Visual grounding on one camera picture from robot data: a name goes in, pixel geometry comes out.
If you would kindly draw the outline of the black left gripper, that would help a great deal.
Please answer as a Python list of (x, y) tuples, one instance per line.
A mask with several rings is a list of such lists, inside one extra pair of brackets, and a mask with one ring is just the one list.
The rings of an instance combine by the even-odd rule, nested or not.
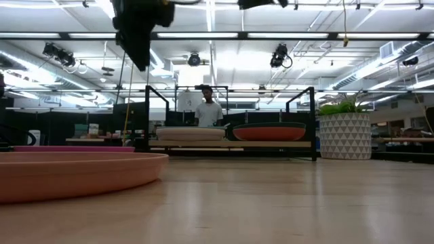
[[(117, 31), (147, 31), (156, 25), (169, 27), (174, 21), (175, 4), (167, 0), (112, 0)], [(116, 44), (130, 57), (139, 71), (150, 65), (150, 37), (136, 33), (117, 32)]]

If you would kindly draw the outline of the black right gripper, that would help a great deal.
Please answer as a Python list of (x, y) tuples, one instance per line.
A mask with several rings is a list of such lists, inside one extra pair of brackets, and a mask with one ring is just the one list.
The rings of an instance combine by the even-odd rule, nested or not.
[(282, 8), (288, 6), (288, 0), (238, 0), (239, 9), (251, 9), (265, 5), (280, 5)]

